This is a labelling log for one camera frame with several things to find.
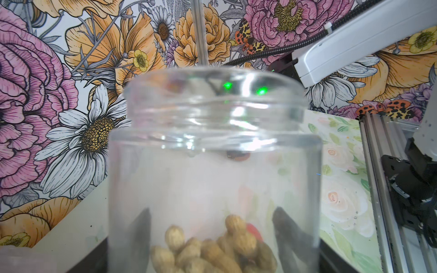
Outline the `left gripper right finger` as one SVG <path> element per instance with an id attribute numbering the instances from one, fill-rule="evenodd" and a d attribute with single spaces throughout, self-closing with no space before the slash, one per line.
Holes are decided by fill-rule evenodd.
<path id="1" fill-rule="evenodd" d="M 357 272 L 318 235 L 305 233 L 283 208 L 275 208 L 272 223 L 284 273 Z"/>

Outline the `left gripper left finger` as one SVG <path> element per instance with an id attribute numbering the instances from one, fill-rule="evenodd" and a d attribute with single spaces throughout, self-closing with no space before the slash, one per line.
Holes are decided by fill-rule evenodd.
<path id="1" fill-rule="evenodd" d="M 70 273 L 145 273 L 149 266 L 151 213 L 144 209 L 126 230 L 110 233 Z"/>

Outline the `brown lid peanut jar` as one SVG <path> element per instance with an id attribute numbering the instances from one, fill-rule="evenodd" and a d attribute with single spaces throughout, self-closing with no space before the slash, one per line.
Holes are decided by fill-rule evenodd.
<path id="1" fill-rule="evenodd" d="M 131 125 L 109 137 L 109 234 L 151 213 L 146 273 L 283 273 L 281 207 L 319 236 L 322 140 L 304 133 L 298 81 L 275 72 L 179 68 L 124 92 Z"/>

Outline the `mesh bin with pink bag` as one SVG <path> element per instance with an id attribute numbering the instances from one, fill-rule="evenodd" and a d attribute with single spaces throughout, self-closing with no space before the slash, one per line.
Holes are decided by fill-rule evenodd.
<path id="1" fill-rule="evenodd" d="M 54 258 L 27 247 L 1 246 L 2 273 L 56 273 Z"/>

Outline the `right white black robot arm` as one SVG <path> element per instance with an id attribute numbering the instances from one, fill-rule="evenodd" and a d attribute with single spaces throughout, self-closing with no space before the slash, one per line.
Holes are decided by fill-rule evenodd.
<path id="1" fill-rule="evenodd" d="M 318 36 L 268 69 L 309 87 L 436 23 L 436 1 L 366 1 L 335 23 L 327 21 Z"/>

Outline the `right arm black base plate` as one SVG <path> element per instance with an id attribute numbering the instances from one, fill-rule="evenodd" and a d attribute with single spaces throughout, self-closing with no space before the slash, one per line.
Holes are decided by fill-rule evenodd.
<path id="1" fill-rule="evenodd" d="M 437 247 L 437 163 L 408 139 L 407 160 L 383 155 L 381 163 L 396 222 Z"/>

